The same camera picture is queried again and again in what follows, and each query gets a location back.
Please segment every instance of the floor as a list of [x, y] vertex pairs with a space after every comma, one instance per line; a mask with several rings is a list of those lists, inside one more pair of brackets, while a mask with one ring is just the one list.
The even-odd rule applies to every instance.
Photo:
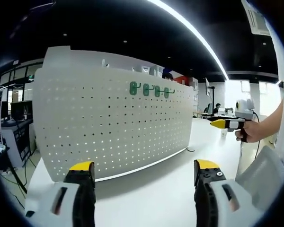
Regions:
[[[274, 146], [269, 142], [268, 139], [264, 139], [260, 142], [259, 151], [265, 146], [269, 146], [271, 148], [274, 148]], [[257, 151], [258, 143], [244, 143], [242, 145], [242, 156], [240, 160], [240, 165], [238, 169], [238, 173], [242, 173], [245, 171], [245, 169], [252, 163], [252, 161], [255, 158], [256, 151]], [[20, 180], [25, 183], [27, 179], [26, 188], [29, 185], [30, 179], [33, 175], [33, 172], [35, 170], [34, 165], [37, 165], [40, 160], [40, 152], [36, 150], [30, 160], [27, 161], [26, 168], [20, 168], [17, 170], [17, 174], [20, 178]], [[25, 194], [22, 192], [20, 187], [15, 184], [15, 178], [13, 175], [10, 174], [2, 174], [2, 182], [7, 188], [7, 193], [9, 194], [12, 202], [15, 204], [15, 206], [19, 209], [19, 211], [23, 212], [24, 209], [21, 207], [19, 202], [24, 206], [25, 205]]]

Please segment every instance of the air vent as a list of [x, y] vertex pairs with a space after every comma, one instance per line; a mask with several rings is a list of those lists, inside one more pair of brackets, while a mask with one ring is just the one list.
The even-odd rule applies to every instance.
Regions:
[[261, 14], [257, 13], [255, 10], [253, 10], [253, 8], [249, 6], [246, 0], [242, 0], [242, 4], [246, 11], [252, 34], [270, 36], [267, 26], [265, 24], [264, 17]]

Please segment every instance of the person's arm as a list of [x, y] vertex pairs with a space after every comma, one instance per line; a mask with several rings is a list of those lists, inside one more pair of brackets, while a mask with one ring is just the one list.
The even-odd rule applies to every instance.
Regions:
[[[278, 108], [265, 120], [260, 123], [247, 121], [244, 123], [244, 129], [247, 133], [247, 142], [254, 143], [268, 136], [274, 135], [280, 130], [283, 113], [283, 100]], [[240, 131], [236, 132], [237, 140], [243, 138]]]

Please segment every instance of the table surface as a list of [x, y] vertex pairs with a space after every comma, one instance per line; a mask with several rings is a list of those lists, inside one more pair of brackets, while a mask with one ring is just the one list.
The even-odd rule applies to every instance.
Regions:
[[[240, 142], [205, 119], [194, 118], [188, 149], [119, 178], [96, 183], [96, 227], [196, 226], [194, 160], [216, 162], [228, 179], [239, 164]], [[28, 187], [25, 210], [37, 210], [38, 200], [54, 182], [41, 159]]]

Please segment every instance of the office desk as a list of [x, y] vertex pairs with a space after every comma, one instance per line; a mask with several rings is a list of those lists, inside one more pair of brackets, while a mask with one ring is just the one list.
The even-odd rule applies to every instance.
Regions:
[[[221, 130], [208, 120], [194, 118], [192, 124], [189, 146], [195, 152], [183, 151], [139, 172], [96, 183], [96, 227], [196, 226], [194, 160], [212, 160], [234, 179], [240, 142], [234, 133], [221, 138]], [[40, 196], [53, 184], [40, 160], [28, 186], [26, 211], [37, 210]]]
[[17, 124], [2, 125], [2, 138], [5, 139], [9, 159], [14, 167], [22, 167], [31, 153], [30, 141], [34, 141], [31, 133], [33, 131], [33, 119], [20, 121]]

